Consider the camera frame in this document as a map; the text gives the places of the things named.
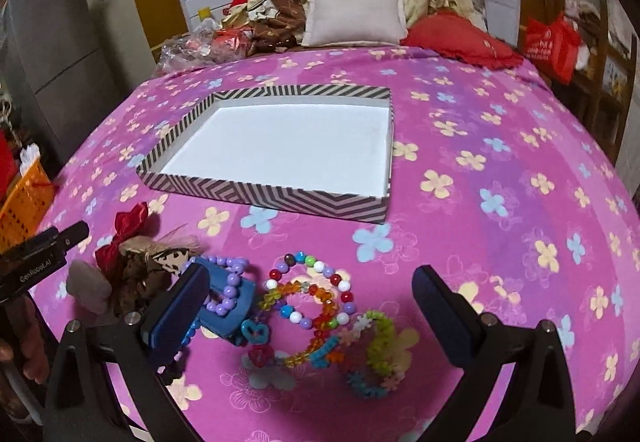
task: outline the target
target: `red bag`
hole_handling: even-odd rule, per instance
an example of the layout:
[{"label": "red bag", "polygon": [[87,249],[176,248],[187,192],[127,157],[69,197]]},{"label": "red bag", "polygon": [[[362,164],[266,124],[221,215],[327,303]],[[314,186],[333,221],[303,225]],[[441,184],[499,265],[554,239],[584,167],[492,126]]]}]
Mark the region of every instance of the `red bag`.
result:
[{"label": "red bag", "polygon": [[542,73],[568,85],[574,75],[581,42],[580,34],[564,20],[562,14],[551,25],[529,18],[525,56]]}]

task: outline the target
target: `orange basket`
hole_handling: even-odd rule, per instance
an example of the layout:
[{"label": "orange basket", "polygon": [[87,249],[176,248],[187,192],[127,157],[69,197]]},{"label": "orange basket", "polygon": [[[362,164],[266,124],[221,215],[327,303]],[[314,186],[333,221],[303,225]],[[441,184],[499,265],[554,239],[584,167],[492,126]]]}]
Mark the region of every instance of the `orange basket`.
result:
[{"label": "orange basket", "polygon": [[56,187],[37,160],[9,193],[0,210],[0,254],[35,235],[55,194]]}]

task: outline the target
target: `chevron pattern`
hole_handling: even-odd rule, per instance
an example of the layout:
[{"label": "chevron pattern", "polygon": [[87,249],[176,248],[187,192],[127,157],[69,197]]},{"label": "chevron pattern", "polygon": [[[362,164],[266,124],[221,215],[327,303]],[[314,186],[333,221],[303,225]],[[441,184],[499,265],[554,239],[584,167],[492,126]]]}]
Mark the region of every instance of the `chevron pattern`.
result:
[{"label": "chevron pattern", "polygon": [[261,88],[228,90],[226,92],[211,94],[200,101],[196,107],[169,130],[169,133],[156,144],[140,163],[136,171],[140,179],[148,187],[168,193],[223,200],[225,202],[248,204],[294,213],[381,224],[385,221],[386,216],[391,173],[389,173],[387,183],[387,196],[377,198],[360,195],[339,195],[324,191],[306,191],[303,189],[229,180],[211,180],[198,177],[167,175],[154,172],[152,168],[180,134],[216,101],[270,96],[344,96],[390,99],[390,95],[389,89],[385,87],[351,85],[265,86]]}]

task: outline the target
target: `red bow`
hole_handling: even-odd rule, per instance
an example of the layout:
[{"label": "red bow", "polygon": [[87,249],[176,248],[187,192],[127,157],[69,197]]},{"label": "red bow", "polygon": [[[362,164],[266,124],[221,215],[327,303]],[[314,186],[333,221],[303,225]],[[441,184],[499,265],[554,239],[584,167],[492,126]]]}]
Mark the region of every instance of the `red bow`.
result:
[{"label": "red bow", "polygon": [[109,245],[103,245],[95,251],[95,261],[105,276],[115,268],[120,255],[118,246],[134,237],[145,225],[149,216],[149,208],[146,202],[140,202],[129,213],[116,213],[116,234]]}]

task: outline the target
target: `pink floral bedsheet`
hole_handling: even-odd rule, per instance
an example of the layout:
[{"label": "pink floral bedsheet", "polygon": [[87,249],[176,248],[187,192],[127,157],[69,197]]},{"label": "pink floral bedsheet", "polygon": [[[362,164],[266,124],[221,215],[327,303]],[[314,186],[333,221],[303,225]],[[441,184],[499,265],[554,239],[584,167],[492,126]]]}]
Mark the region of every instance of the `pink floral bedsheet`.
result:
[{"label": "pink floral bedsheet", "polygon": [[[210,92],[295,83],[391,89],[393,179],[383,225],[163,194],[138,179],[135,167],[158,137]],[[208,254],[249,258],[261,279],[279,256],[304,250],[341,269],[359,310],[395,318],[395,350],[399,358],[410,351],[413,364],[382,400],[356,398],[332,369],[255,368],[245,349],[198,332],[186,374],[170,391],[205,440],[415,441],[460,378],[412,299],[412,272],[423,263],[477,311],[514,325],[555,321],[578,424],[617,397],[640,353],[640,302],[630,299],[640,291],[638,216],[596,143],[528,62],[489,72],[429,51],[359,48],[273,54],[151,80],[92,133],[60,182],[44,226],[85,220],[91,230],[70,259],[92,262],[111,239],[115,213],[146,200],[159,234],[186,224]],[[33,291],[57,334],[78,315],[65,278],[60,270]],[[308,341],[281,318],[271,325],[285,352]],[[135,415],[122,380],[115,385]],[[502,378],[475,435],[488,428],[505,388]]]}]

